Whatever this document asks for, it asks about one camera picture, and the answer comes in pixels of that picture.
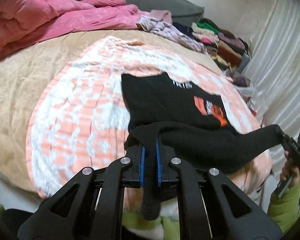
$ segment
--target green sleeve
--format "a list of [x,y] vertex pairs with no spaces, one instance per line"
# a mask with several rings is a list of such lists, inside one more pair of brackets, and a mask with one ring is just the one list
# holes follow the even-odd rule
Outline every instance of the green sleeve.
[[273,192],[267,215],[280,227],[285,234],[297,221],[299,215],[300,181],[287,189],[282,198]]
[[160,223],[161,217],[158,217],[156,220],[147,221],[138,212],[124,212],[122,214],[122,225],[127,228],[151,230],[156,228]]
[[179,220],[162,217],[164,240],[180,240]]

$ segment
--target white plastic bag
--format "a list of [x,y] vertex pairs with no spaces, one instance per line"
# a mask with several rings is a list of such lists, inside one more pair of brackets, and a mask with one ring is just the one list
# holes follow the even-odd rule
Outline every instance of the white plastic bag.
[[[225,70],[223,73],[227,76],[227,73],[229,72],[229,69]],[[243,98],[243,100],[247,103],[249,99],[252,97],[254,93],[254,87],[252,84],[252,81],[249,79],[250,85],[248,87],[238,87],[236,85],[233,85],[234,88],[239,92],[240,96]]]

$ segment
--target white wall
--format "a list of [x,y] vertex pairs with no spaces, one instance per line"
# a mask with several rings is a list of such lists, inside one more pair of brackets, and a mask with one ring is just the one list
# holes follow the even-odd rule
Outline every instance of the white wall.
[[249,0],[234,34],[249,45],[265,26],[275,0]]

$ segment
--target pink comforter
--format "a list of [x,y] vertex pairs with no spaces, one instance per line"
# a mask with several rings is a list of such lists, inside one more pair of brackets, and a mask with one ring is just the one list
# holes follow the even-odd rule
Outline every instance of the pink comforter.
[[125,3],[125,0],[0,0],[0,58],[70,32],[137,29],[136,22],[146,13]]

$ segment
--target bed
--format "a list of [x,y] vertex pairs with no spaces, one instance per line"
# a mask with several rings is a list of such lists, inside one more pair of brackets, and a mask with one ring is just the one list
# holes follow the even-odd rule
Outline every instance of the bed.
[[[135,3],[141,10],[170,10],[173,20],[185,25],[195,21],[204,10],[186,0],[126,1]],[[40,185],[34,183],[29,165],[31,155],[26,156],[27,128],[31,115],[45,88],[65,65],[77,59],[83,50],[96,41],[107,36],[128,41],[138,39],[144,44],[165,48],[186,57],[217,75],[222,74],[209,55],[138,30],[70,33],[22,49],[0,61],[0,178],[20,189],[38,192]],[[229,177],[246,193],[251,193],[268,176],[269,167],[271,159],[267,153],[263,153],[258,160]],[[41,172],[44,180],[45,171]]]

